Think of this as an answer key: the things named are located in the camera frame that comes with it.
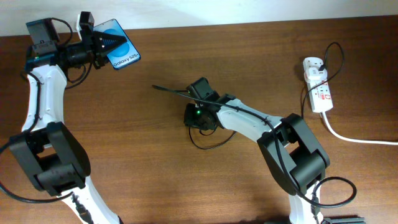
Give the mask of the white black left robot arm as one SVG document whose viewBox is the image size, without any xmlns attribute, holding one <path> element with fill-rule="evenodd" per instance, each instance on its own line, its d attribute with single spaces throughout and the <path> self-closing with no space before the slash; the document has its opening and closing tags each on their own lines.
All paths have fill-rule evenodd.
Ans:
<svg viewBox="0 0 398 224">
<path fill-rule="evenodd" d="M 126 43 L 121 35 L 81 32 L 80 42 L 57 42 L 56 32 L 32 31 L 25 73 L 30 85 L 29 108 L 22 131 L 9 140 L 18 164 L 39 191 L 49 199 L 13 196 L 25 203 L 63 201 L 82 223 L 121 223 L 101 198 L 90 177 L 91 165 L 83 146 L 65 126 L 63 96 L 67 71 L 89 63 L 102 67 L 108 52 Z"/>
</svg>

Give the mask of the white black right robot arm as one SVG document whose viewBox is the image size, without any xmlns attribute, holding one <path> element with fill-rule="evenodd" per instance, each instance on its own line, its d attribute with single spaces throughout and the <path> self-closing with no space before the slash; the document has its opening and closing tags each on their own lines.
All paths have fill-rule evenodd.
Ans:
<svg viewBox="0 0 398 224">
<path fill-rule="evenodd" d="M 189 128 L 228 129 L 257 143 L 274 180 L 289 195 L 290 223 L 322 222 L 318 193 L 330 159 L 299 115 L 271 116 L 215 91 L 186 90 L 184 96 L 194 100 L 184 115 Z"/>
</svg>

